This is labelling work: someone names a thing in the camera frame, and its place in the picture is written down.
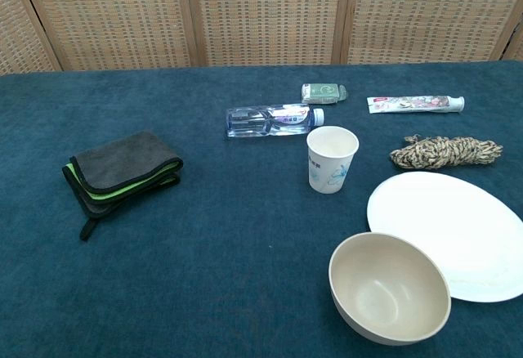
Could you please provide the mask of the woven bamboo folding screen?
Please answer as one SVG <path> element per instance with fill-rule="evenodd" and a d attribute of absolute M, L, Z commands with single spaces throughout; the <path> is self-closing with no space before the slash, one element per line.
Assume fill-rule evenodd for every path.
<path fill-rule="evenodd" d="M 523 61 L 523 0 L 0 0 L 0 76 Z"/>

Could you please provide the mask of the white toothpaste tube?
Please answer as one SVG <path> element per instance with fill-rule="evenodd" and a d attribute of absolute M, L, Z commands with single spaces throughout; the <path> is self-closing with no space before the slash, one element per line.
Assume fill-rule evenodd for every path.
<path fill-rule="evenodd" d="M 459 113 L 464 109 L 462 96 L 368 97 L 369 113 Z"/>

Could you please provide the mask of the clear plastic water bottle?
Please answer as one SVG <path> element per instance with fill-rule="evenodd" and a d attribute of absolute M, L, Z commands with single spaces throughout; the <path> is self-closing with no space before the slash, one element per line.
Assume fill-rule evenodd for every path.
<path fill-rule="evenodd" d="M 258 105 L 226 111 L 228 137 L 306 134 L 324 124 L 324 110 L 308 104 Z"/>

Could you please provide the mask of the white round plate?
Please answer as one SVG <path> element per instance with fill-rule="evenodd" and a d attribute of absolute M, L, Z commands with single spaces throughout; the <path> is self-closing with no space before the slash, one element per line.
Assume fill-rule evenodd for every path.
<path fill-rule="evenodd" d="M 365 232 L 343 240 L 329 261 L 329 287 L 345 322 L 388 346 L 433 337 L 451 311 L 449 286 L 437 265 L 393 235 Z"/>

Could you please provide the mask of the green wet wipes pack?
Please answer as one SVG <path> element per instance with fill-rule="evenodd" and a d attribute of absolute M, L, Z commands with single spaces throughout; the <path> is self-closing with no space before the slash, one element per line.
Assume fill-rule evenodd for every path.
<path fill-rule="evenodd" d="M 305 83 L 302 85 L 302 103 L 330 105 L 344 101 L 348 92 L 336 83 Z"/>

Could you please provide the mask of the white oval plate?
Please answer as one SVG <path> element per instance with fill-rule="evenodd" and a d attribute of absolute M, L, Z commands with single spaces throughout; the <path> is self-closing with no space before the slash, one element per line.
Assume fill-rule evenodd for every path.
<path fill-rule="evenodd" d="M 369 197 L 369 229 L 422 250 L 452 297 L 501 302 L 523 295 L 523 220 L 472 183 L 434 172 L 386 179 Z"/>

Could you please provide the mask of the white paper cup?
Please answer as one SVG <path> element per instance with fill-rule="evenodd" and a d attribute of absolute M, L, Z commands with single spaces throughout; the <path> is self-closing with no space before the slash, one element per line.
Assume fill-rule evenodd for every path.
<path fill-rule="evenodd" d="M 322 126 L 306 138 L 308 175 L 312 189 L 321 194 L 338 192 L 359 149 L 358 137 L 337 126 Z"/>

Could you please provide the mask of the grey green folded microfibre cloth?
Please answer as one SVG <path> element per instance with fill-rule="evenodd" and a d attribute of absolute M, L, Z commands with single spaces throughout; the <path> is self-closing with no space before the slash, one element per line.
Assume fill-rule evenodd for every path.
<path fill-rule="evenodd" d="M 175 150 L 147 131 L 71 156 L 62 173 L 87 216 L 79 238 L 87 241 L 127 201 L 178 184 L 182 167 Z"/>

